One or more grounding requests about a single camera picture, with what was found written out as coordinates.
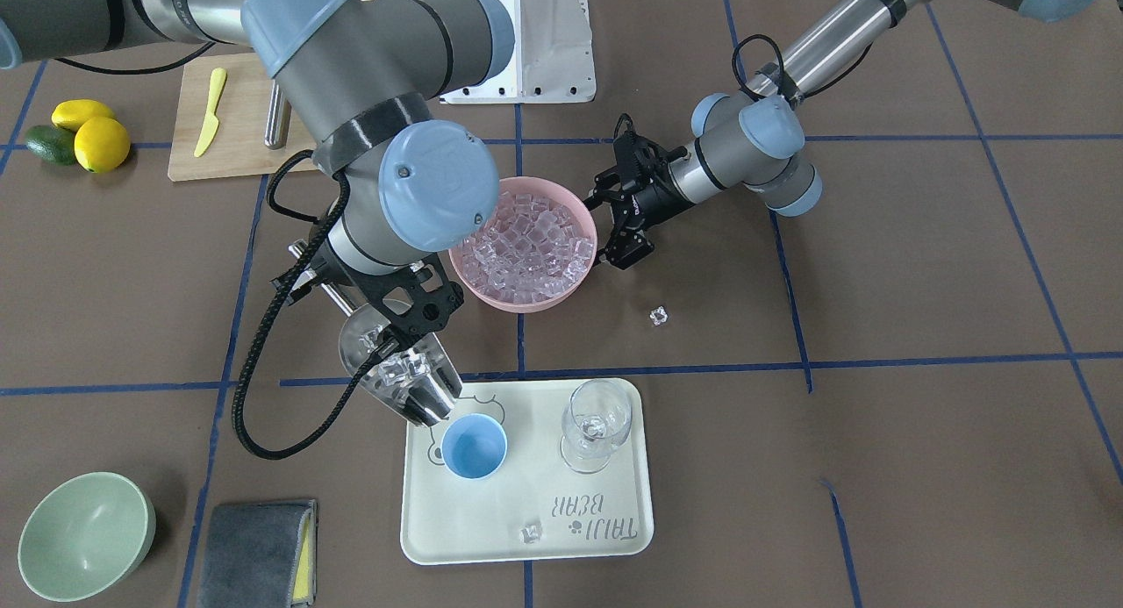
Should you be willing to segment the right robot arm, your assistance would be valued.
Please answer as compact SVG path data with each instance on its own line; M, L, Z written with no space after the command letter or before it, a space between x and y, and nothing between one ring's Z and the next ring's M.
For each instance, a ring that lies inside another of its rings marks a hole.
M486 145L426 101L497 76L513 25L497 0L3 0L3 69L155 43L249 46L311 133L311 161L345 191L305 256L389 319L377 351L412 347L462 307L424 290L421 261L489 220L500 196Z

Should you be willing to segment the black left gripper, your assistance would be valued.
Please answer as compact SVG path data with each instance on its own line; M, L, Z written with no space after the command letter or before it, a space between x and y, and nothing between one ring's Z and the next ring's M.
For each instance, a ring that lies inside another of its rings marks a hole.
M594 176L583 205L587 210L601 205L612 208L612 232L597 249L597 266L627 269L654 251L646 229L682 215L694 203L682 196L670 172L673 161L687 157L685 147L667 151L638 133L623 131L613 140L613 152L615 171Z

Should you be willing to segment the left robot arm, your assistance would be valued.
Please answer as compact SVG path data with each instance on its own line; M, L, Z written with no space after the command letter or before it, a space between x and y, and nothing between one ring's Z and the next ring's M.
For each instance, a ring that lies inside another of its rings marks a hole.
M763 35L774 53L760 69L739 69L734 45L732 96L714 93L695 105L690 144L672 149L634 131L621 115L614 164L595 176L584 205L608 205L612 225L595 264L633 267L649 256L655 225L682 215L732 187L746 187L775 215L807 214L822 196L818 167L804 156L798 105L821 96L862 64L878 37L932 0L840 0L787 48ZM1041 22L1070 18L1095 0L986 0Z

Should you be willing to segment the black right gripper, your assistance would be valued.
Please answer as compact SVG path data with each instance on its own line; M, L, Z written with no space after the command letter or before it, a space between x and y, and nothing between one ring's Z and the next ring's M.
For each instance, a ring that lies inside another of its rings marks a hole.
M465 301L464 289L447 276L437 254L389 275L368 275L353 267L350 282L389 320L380 333L378 359L410 350L428 333L444 332Z

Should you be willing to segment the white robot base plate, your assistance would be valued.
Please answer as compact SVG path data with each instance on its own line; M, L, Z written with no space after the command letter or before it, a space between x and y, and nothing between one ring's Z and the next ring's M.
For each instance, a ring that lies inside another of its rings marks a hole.
M513 56L497 76L441 96L445 105L581 105L597 96L587 0L500 0Z

